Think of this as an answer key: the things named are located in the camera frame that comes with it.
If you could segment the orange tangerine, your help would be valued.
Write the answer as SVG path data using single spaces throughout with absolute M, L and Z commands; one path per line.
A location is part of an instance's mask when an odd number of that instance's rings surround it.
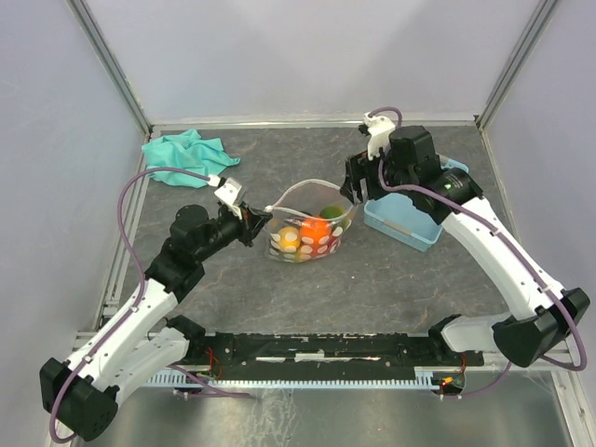
M 320 219 L 305 219 L 299 229 L 300 239 L 308 245 L 324 245 L 331 236 L 332 225 Z

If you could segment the clear dotted zip bag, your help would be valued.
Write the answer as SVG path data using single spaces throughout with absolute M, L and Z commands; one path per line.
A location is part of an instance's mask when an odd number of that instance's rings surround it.
M 335 253 L 358 207 L 340 194 L 340 187 L 307 179 L 289 187 L 265 210 L 265 255 L 275 261 L 301 264 Z

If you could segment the light blue plastic basket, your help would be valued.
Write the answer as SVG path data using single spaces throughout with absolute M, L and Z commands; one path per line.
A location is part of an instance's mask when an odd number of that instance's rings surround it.
M 435 156 L 421 164 L 400 166 L 378 161 L 367 178 L 364 223 L 410 246 L 427 251 L 439 239 L 442 224 L 457 207 L 479 196 L 467 166 Z

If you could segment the red strawberry pear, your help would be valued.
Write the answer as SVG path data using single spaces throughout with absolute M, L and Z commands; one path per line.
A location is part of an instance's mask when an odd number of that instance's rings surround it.
M 304 237 L 297 251 L 297 259 L 301 262 L 320 259 L 336 252 L 341 244 L 341 238 L 335 236 L 324 237 L 320 242 Z

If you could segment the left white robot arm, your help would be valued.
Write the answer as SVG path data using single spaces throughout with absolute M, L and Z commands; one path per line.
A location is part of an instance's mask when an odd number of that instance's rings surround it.
M 42 403 L 55 442 L 64 441 L 58 423 L 74 437 L 98 438 L 148 379 L 180 360 L 195 363 L 204 357 L 205 330 L 186 317 L 149 342 L 143 337 L 204 277 L 207 259 L 234 241 L 251 246 L 271 218 L 246 204 L 236 210 L 221 205 L 215 218 L 199 205 L 177 212 L 169 237 L 126 303 L 68 359 L 51 358 L 42 366 Z

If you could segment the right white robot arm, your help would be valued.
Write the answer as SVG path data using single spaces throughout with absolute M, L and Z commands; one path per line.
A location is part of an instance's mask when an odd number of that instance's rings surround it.
M 367 148 L 346 160 L 342 195 L 354 204 L 390 194 L 407 196 L 467 250 L 508 306 L 504 314 L 445 319 L 440 333 L 427 341 L 431 359 L 448 364 L 463 351 L 498 351 L 528 367 L 572 337 L 579 362 L 556 364 L 584 370 L 588 356 L 577 324 L 589 308 L 587 294 L 565 288 L 531 258 L 471 175 L 441 164 L 427 129 L 400 127 L 380 116 L 366 119 L 359 131 L 369 138 Z

